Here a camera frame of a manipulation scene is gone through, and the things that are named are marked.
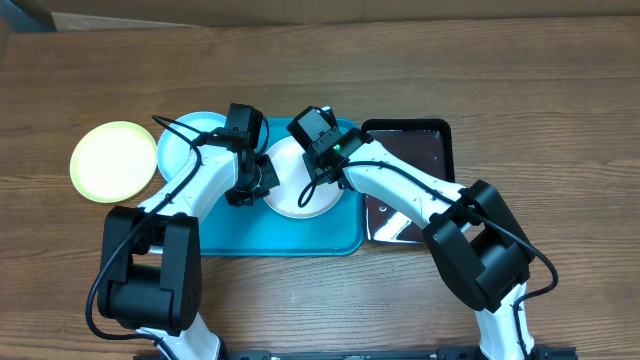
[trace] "black container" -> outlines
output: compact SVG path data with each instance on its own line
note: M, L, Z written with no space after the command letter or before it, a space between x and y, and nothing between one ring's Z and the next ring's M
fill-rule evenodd
M367 120L362 130L394 156L426 172L449 182L455 182L451 127L442 119ZM402 222L402 215L384 202L363 195L364 236L371 242L384 244L423 244L422 230L414 223L408 224L397 235L380 231L394 219Z

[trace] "round plate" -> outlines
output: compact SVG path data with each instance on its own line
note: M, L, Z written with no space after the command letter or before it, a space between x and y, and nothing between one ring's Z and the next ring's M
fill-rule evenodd
M227 117L209 111L198 111L183 115L176 119L186 125L190 125L201 131L212 131L218 127L224 127ZM193 140L198 134L177 124L171 127L187 138ZM165 130L158 140L158 169L166 181L171 180L182 169L189 159L191 147L182 139Z
M89 200L111 203L142 190L156 171L156 142L140 125L114 121L85 135L71 155L73 186Z
M318 216L331 209L342 195L337 183L318 185L307 206L298 207L298 197L311 181L302 160L303 153L302 147L291 136L278 141L267 150L280 179L280 186L271 189L264 200L277 213L294 219Z

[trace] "blue tray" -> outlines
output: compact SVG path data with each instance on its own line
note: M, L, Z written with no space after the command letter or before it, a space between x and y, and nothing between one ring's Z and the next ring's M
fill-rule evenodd
M292 118L269 118L269 146L289 136ZM339 119L346 131L357 125ZM259 144L264 141L261 132ZM327 212L310 219L290 219L263 200L236 208L218 200L200 226L200 252L212 256L327 256L349 255L362 244L362 196L344 191Z

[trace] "wooden table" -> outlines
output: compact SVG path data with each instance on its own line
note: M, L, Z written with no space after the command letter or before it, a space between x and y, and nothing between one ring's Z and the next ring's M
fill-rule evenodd
M68 164L95 126L230 102L267 116L441 117L458 180L500 189L560 286L528 303L538 343L640 354L640 19L572 18L13 34L0 72L0 357L130 359L83 307L112 205ZM136 205L161 185L159 175ZM532 264L530 288L549 281ZM201 312L231 349L475 344L473 313L422 248L203 259ZM100 319L108 331L113 321Z

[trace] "light yellow disc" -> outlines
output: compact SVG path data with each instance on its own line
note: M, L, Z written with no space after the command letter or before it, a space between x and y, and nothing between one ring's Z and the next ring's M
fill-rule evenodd
M71 155L73 186L89 200L111 203L130 198L156 171L156 142L142 126L114 121L85 135Z

